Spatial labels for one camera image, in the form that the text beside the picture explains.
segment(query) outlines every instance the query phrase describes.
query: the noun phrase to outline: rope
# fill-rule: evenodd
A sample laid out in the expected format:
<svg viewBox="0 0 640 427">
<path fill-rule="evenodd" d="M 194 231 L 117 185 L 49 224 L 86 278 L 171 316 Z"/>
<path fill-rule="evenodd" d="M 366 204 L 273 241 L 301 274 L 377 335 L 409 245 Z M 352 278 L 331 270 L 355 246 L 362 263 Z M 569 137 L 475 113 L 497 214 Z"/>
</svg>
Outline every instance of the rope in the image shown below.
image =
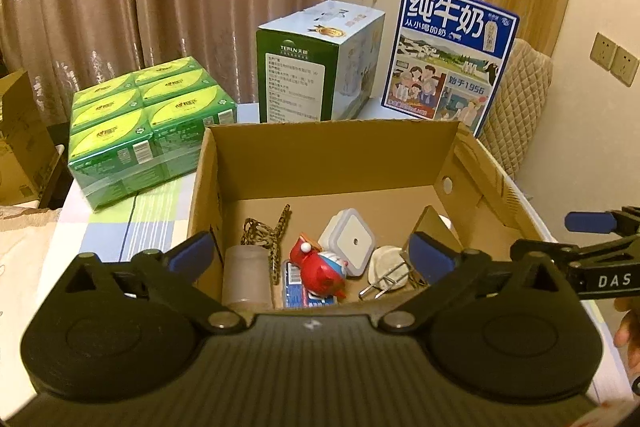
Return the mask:
<svg viewBox="0 0 640 427">
<path fill-rule="evenodd" d="M 256 245 L 269 250 L 271 282 L 274 285 L 280 282 L 280 241 L 289 221 L 289 209 L 290 206 L 286 204 L 274 229 L 253 217 L 247 217 L 242 227 L 241 245 Z"/>
</svg>

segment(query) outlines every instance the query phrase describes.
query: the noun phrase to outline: frosted glass cup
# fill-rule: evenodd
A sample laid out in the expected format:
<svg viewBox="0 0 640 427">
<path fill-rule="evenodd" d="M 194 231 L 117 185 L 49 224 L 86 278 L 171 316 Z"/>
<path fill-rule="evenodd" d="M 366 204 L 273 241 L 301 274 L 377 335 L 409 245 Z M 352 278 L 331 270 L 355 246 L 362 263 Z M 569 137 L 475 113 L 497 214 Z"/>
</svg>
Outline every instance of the frosted glass cup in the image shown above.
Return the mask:
<svg viewBox="0 0 640 427">
<path fill-rule="evenodd" d="M 227 248 L 222 304 L 234 311 L 273 310 L 269 250 L 255 245 Z"/>
</svg>

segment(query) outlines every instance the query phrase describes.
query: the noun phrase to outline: green box side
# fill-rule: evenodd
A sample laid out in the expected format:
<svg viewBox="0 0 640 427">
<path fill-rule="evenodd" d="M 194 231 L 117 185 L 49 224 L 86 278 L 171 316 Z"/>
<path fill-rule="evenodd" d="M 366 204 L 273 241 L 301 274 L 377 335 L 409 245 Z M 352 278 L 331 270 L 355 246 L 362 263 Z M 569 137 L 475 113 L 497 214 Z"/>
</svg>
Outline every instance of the green box side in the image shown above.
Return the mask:
<svg viewBox="0 0 640 427">
<path fill-rule="evenodd" d="M 187 71 L 201 69 L 202 66 L 193 57 L 181 57 L 165 62 L 164 64 L 158 64 L 151 66 L 144 70 L 135 71 L 133 73 L 134 80 L 137 86 L 145 86 L 151 82 L 157 82 L 168 76 L 174 76 L 174 74 L 186 73 Z"/>
<path fill-rule="evenodd" d="M 260 122 L 267 121 L 267 78 L 265 56 L 267 53 L 290 57 L 284 54 L 281 46 L 290 41 L 298 48 L 308 51 L 305 60 L 324 66 L 324 85 L 322 86 L 322 106 L 320 120 L 331 120 L 334 104 L 335 74 L 338 65 L 340 46 L 332 42 L 321 41 L 305 35 L 279 32 L 259 28 L 255 35 L 258 55 L 258 102 Z"/>
<path fill-rule="evenodd" d="M 75 147 L 97 126 L 91 127 L 70 138 L 69 152 L 72 157 Z M 107 146 L 92 150 L 69 161 L 69 170 L 92 208 L 103 206 L 126 197 L 143 188 L 164 182 L 168 177 L 164 166 L 156 160 L 139 164 L 133 147 L 148 140 L 154 158 L 159 156 L 159 148 L 154 142 L 153 132 L 146 121 L 144 111 L 140 109 L 140 117 L 136 126 L 125 136 Z M 96 182 L 99 187 L 87 188 Z"/>
<path fill-rule="evenodd" d="M 132 89 L 133 87 L 136 87 L 133 74 L 123 74 L 116 78 L 112 78 L 111 80 L 106 80 L 105 82 L 97 84 L 97 86 L 88 87 L 87 89 L 76 92 L 74 94 L 72 107 L 74 109 L 82 107 L 93 103 L 96 100 L 111 96 L 112 94 Z"/>
<path fill-rule="evenodd" d="M 113 103 L 114 100 L 119 99 L 119 97 L 125 95 L 126 93 L 129 93 L 129 98 L 124 105 L 115 107 L 111 112 L 96 114 L 95 117 L 91 120 L 76 124 L 76 121 L 81 117 L 81 115 L 85 114 L 87 111 L 95 110 L 96 108 L 102 107 L 103 105 L 106 105 L 108 103 Z M 142 98 L 140 97 L 140 92 L 136 88 L 106 96 L 105 98 L 96 100 L 95 102 L 88 105 L 76 107 L 71 113 L 69 133 L 76 134 L 78 132 L 84 131 L 85 129 L 89 129 L 89 127 L 93 127 L 107 120 L 116 118 L 121 114 L 125 114 L 140 108 L 142 108 Z"/>
<path fill-rule="evenodd" d="M 198 70 L 188 71 L 187 73 L 195 74 L 197 71 Z M 169 89 L 168 91 L 157 96 L 152 96 L 150 98 L 145 98 L 145 97 L 148 96 L 151 90 L 158 89 L 158 87 L 162 87 L 164 86 L 164 84 L 167 84 L 167 83 L 180 82 L 181 79 L 184 79 L 184 74 L 183 73 L 174 74 L 172 76 L 162 78 L 161 80 L 157 80 L 155 82 L 145 84 L 144 86 L 140 86 L 138 89 L 140 90 L 140 96 L 142 97 L 143 105 L 145 105 L 145 107 L 150 107 L 152 105 L 156 105 L 157 103 L 165 102 L 166 100 L 171 100 L 172 98 L 176 98 L 177 96 L 180 96 L 188 92 L 193 92 L 199 89 L 205 89 L 206 87 L 218 85 L 218 83 L 213 78 L 211 78 L 211 76 L 209 75 L 209 73 L 207 73 L 207 71 L 203 70 L 202 68 L 200 68 L 199 71 L 200 71 L 200 77 L 195 83 L 183 88 L 180 88 L 178 85 L 174 90 L 170 90 L 171 86 L 167 86 L 167 89 Z"/>
<path fill-rule="evenodd" d="M 159 110 L 189 98 L 189 94 L 191 93 L 147 107 L 145 109 L 147 120 L 151 122 Z M 203 109 L 193 114 L 179 116 L 174 120 L 156 125 L 150 124 L 159 153 L 169 156 L 164 162 L 164 167 L 170 178 L 197 168 L 205 127 L 220 124 L 220 114 L 229 110 L 232 111 L 233 122 L 236 123 L 238 121 L 236 102 L 220 86 L 217 86 L 216 97 Z M 180 150 L 183 153 L 176 155 L 175 152 Z"/>
</svg>

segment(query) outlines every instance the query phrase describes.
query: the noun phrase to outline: quilted cushion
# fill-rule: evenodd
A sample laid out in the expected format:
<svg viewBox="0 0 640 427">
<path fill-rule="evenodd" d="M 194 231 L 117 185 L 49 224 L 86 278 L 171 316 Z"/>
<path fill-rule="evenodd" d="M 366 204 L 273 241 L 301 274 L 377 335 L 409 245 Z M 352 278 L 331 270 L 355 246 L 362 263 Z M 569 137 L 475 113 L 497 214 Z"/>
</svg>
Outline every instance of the quilted cushion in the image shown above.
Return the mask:
<svg viewBox="0 0 640 427">
<path fill-rule="evenodd" d="M 480 141 L 514 176 L 538 126 L 551 84 L 551 58 L 515 39 Z"/>
</svg>

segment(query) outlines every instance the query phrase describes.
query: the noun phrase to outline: electrical socket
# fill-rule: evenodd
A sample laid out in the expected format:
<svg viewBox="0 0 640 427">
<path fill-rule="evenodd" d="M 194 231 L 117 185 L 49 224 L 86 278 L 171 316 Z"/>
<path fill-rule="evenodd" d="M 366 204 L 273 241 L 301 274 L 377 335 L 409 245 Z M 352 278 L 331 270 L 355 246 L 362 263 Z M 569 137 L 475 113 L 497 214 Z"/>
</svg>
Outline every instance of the electrical socket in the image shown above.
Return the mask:
<svg viewBox="0 0 640 427">
<path fill-rule="evenodd" d="M 614 41 L 607 39 L 602 33 L 596 33 L 596 39 L 591 48 L 591 60 L 609 71 L 617 47 Z"/>
<path fill-rule="evenodd" d="M 611 64 L 611 74 L 626 86 L 630 86 L 638 70 L 638 59 L 624 48 L 618 48 Z"/>
</svg>

